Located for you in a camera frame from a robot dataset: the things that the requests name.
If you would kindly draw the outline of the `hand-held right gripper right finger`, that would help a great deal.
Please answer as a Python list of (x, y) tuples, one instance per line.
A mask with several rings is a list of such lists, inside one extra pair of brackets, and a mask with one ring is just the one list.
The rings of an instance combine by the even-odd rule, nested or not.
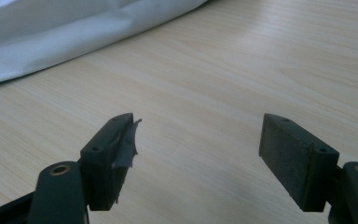
[(339, 153), (290, 119), (266, 114), (258, 155), (304, 212), (322, 212)]

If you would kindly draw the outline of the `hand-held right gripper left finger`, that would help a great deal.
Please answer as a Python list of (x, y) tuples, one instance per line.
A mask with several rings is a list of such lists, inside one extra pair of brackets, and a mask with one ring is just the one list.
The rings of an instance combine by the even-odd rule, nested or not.
[(109, 211), (118, 202), (137, 155), (135, 135), (140, 122), (132, 113), (116, 116), (81, 149), (79, 162), (91, 211)]

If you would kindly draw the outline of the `white cloth tote bag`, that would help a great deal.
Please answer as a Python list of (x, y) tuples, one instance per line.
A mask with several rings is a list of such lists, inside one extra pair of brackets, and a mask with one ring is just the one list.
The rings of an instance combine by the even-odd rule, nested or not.
[(64, 63), (208, 0), (0, 0), (0, 82)]

